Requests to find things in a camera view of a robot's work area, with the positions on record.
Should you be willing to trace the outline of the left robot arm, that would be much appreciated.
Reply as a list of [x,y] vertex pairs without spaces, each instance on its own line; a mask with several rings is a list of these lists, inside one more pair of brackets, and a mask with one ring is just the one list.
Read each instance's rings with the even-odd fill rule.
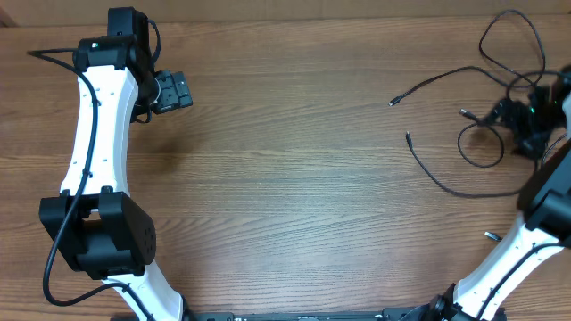
[[160,33],[132,7],[111,8],[107,33],[84,38],[68,68],[78,78],[79,118],[70,166],[39,218],[50,253],[114,289],[136,320],[189,320],[186,299],[161,272],[153,220],[130,197],[129,128],[192,105],[185,76],[157,70]]

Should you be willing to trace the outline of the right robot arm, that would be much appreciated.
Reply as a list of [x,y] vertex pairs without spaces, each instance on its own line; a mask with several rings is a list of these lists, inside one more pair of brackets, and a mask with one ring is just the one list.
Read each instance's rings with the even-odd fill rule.
[[474,125],[512,131],[516,152],[537,164],[517,192],[517,216],[507,235],[467,277],[404,320],[503,320],[502,302],[543,262],[570,246],[570,135],[549,146],[552,132],[570,128],[570,69],[556,72],[551,86],[537,86],[529,102],[498,101],[483,118],[462,110]]

